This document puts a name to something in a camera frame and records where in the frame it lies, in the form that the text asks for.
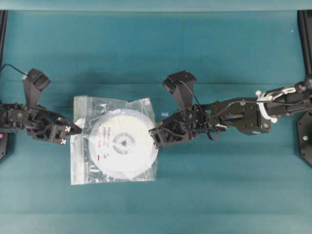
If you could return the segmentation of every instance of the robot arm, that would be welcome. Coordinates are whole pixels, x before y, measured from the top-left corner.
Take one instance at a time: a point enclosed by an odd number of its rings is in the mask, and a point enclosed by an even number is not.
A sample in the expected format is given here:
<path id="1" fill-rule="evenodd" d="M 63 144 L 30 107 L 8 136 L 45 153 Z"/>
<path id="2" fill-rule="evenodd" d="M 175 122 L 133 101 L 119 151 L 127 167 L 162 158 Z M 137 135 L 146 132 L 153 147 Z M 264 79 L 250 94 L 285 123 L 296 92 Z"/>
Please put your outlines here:
<path id="1" fill-rule="evenodd" d="M 24 128 L 34 140 L 64 145 L 66 136 L 80 134 L 81 129 L 58 113 L 37 104 L 42 91 L 50 84 L 41 71 L 31 69 L 23 79 L 26 104 L 0 103 L 0 158 L 6 153 L 8 133 Z"/>
<path id="2" fill-rule="evenodd" d="M 195 82 L 196 78 L 185 71 L 172 74 L 163 82 L 180 109 L 150 130 L 156 147 L 184 143 L 201 133 L 207 134 L 210 140 L 217 140 L 220 133 L 230 127 L 247 135 L 269 133 L 271 123 L 276 123 L 279 117 L 312 108 L 311 77 L 294 87 L 263 94 L 257 91 L 257 97 L 238 97 L 204 105 L 193 93 Z M 193 97 L 197 100 L 196 105 L 192 105 Z"/>

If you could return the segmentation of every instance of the white spool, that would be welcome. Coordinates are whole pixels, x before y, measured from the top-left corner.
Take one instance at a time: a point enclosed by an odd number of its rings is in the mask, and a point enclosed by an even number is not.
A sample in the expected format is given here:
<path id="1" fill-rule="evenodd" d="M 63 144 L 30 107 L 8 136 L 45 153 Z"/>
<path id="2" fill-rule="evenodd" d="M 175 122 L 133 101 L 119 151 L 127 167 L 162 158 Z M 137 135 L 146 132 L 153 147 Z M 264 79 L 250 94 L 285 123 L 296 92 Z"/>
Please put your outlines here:
<path id="1" fill-rule="evenodd" d="M 151 168 L 158 149 L 149 135 L 153 123 L 141 112 L 119 109 L 103 115 L 89 135 L 95 165 L 116 179 L 132 179 Z"/>

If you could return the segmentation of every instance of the teal table surface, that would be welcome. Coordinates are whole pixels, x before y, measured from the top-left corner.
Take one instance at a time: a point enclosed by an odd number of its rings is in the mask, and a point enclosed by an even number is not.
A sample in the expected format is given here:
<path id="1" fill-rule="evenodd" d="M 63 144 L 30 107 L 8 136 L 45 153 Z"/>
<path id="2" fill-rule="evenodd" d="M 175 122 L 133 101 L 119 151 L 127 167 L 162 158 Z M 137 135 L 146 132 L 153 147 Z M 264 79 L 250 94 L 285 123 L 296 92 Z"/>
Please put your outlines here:
<path id="1" fill-rule="evenodd" d="M 1 0 L 0 9 L 106 12 L 226 12 L 311 9 L 310 0 Z"/>
<path id="2" fill-rule="evenodd" d="M 149 97 L 159 121 L 177 108 L 161 82 L 180 70 L 197 77 L 202 103 L 305 77 L 296 11 L 10 11 L 3 62 L 42 70 L 52 83 L 39 103 L 69 118 L 76 95 Z M 4 103 L 25 102 L 12 69 L 0 91 Z M 69 144 L 12 135 L 0 162 L 0 233 L 310 233 L 312 168 L 298 152 L 298 118 L 270 134 L 230 129 L 217 142 L 163 148 L 156 181 L 140 183 L 71 186 Z"/>

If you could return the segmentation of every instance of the clear plastic bag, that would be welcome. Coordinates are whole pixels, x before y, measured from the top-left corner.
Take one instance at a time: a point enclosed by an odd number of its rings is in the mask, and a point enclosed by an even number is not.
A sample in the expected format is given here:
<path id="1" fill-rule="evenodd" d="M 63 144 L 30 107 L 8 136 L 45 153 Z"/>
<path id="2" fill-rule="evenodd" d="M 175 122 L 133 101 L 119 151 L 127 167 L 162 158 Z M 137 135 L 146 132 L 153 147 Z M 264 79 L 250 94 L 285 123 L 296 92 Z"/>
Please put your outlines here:
<path id="1" fill-rule="evenodd" d="M 133 102 L 78 96 L 71 137 L 71 184 L 153 181 L 158 149 L 148 130 L 155 124 L 149 98 Z"/>

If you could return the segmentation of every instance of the black cable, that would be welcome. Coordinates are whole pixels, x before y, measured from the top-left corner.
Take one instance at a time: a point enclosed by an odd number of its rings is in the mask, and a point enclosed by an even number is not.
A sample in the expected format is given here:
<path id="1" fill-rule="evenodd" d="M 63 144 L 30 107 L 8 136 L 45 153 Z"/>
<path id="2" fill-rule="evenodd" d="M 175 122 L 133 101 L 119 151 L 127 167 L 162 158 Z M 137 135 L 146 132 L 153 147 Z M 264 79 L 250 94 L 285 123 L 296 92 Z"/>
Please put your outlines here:
<path id="1" fill-rule="evenodd" d="M 299 104 L 303 103 L 303 101 L 299 101 L 299 102 L 295 102 L 295 103 L 283 103 L 283 102 L 279 102 L 279 101 L 244 101 L 244 100 L 232 101 L 224 109 L 215 113 L 214 115 L 211 115 L 211 117 L 216 117 L 216 116 L 220 115 L 221 113 L 223 113 L 224 111 L 226 111 L 232 104 L 241 103 L 241 102 L 244 102 L 244 103 L 277 103 L 277 104 L 282 104 L 284 106 L 295 106 L 295 105 L 299 105 Z"/>
<path id="2" fill-rule="evenodd" d="M 189 92 L 193 95 L 193 97 L 195 98 L 196 102 L 198 103 L 198 107 L 200 109 L 200 111 L 204 114 L 204 115 L 209 115 L 208 113 L 204 112 L 203 109 L 201 108 L 201 104 L 199 103 L 195 93 L 190 89 L 190 87 L 184 83 L 183 81 L 181 80 L 178 80 L 177 82 L 180 82 L 181 84 L 183 84 L 188 90 Z M 295 102 L 295 103 L 283 103 L 283 102 L 279 102 L 279 101 L 244 101 L 244 100 L 241 100 L 241 101 L 232 101 L 230 102 L 224 109 L 222 109 L 221 111 L 217 112 L 216 114 L 214 115 L 210 115 L 211 117 L 216 117 L 218 116 L 219 114 L 223 113 L 224 111 L 226 111 L 232 104 L 235 104 L 235 103 L 241 103 L 241 102 L 244 102 L 244 103 L 277 103 L 277 104 L 282 104 L 284 106 L 295 106 L 295 105 L 298 105 L 298 104 L 301 104 L 303 103 L 303 101 L 299 101 L 299 102 Z"/>
<path id="3" fill-rule="evenodd" d="M 15 66 L 13 66 L 12 64 L 10 63 L 5 63 L 1 68 L 0 68 L 0 72 L 6 67 L 6 66 L 9 66 L 9 67 L 12 67 L 13 69 L 15 69 L 17 72 L 23 74 L 23 75 L 27 75 L 25 72 L 21 71 L 20 69 L 16 68 Z"/>
<path id="4" fill-rule="evenodd" d="M 200 103 L 199 103 L 199 101 L 198 101 L 198 99 L 197 99 L 195 93 L 190 89 L 190 87 L 189 87 L 186 83 L 184 83 L 183 81 L 181 81 L 181 80 L 178 80 L 177 82 L 180 82 L 181 84 L 183 84 L 183 85 L 189 90 L 189 92 L 193 95 L 193 97 L 195 98 L 196 102 L 198 103 L 198 107 L 199 107 L 201 113 L 203 113 L 204 115 L 206 115 L 207 113 L 205 113 L 205 112 L 203 111 L 203 109 L 201 108 L 201 105 L 200 105 Z"/>

